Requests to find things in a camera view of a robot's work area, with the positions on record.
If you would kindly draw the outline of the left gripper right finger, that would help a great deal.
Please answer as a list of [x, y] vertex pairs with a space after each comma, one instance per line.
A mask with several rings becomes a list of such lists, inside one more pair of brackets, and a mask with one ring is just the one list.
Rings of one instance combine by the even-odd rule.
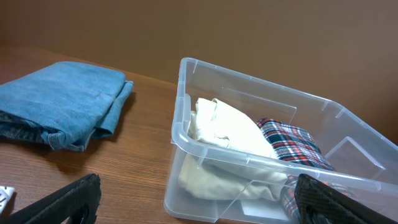
[[397, 224], [307, 174], [299, 175], [294, 196], [300, 224]]

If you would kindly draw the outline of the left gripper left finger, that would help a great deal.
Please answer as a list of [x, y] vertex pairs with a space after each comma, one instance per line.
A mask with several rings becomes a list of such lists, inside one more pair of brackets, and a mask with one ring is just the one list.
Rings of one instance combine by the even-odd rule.
[[1, 224], [94, 224], [100, 177], [88, 174], [1, 220]]

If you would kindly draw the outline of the plaid shirt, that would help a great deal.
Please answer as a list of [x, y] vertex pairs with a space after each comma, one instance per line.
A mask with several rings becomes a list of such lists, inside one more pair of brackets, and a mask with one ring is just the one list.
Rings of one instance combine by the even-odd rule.
[[[281, 121], [262, 118], [257, 121], [265, 139], [272, 145], [277, 158], [318, 169], [334, 171], [332, 165], [321, 154], [311, 134], [299, 127]], [[286, 187], [281, 190], [280, 201], [286, 214], [293, 220], [300, 219], [300, 213], [294, 197], [294, 187], [298, 177], [290, 175]]]

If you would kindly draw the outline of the cream cloth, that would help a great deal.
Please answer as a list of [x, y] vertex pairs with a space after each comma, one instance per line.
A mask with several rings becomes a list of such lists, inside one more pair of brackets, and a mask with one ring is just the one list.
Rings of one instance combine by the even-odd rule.
[[[197, 99], [190, 113], [188, 135], [201, 143], [276, 159], [274, 148], [254, 121], [219, 99]], [[205, 200], [264, 198], [278, 201], [287, 176], [270, 168], [258, 169], [206, 159], [201, 165], [186, 155], [178, 183], [192, 196]]]

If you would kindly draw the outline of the blue denim jeans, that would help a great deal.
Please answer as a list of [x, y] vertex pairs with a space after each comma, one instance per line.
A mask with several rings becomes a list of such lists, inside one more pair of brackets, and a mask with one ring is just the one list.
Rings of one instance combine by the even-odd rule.
[[1, 85], [1, 137], [83, 152], [114, 134], [132, 89], [122, 72], [54, 63]]

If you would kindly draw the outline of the white t-shirt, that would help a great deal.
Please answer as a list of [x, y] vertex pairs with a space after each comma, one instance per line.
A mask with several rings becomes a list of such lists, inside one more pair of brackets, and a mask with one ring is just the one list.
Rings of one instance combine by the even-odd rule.
[[14, 187], [0, 186], [0, 213], [4, 211], [14, 192]]

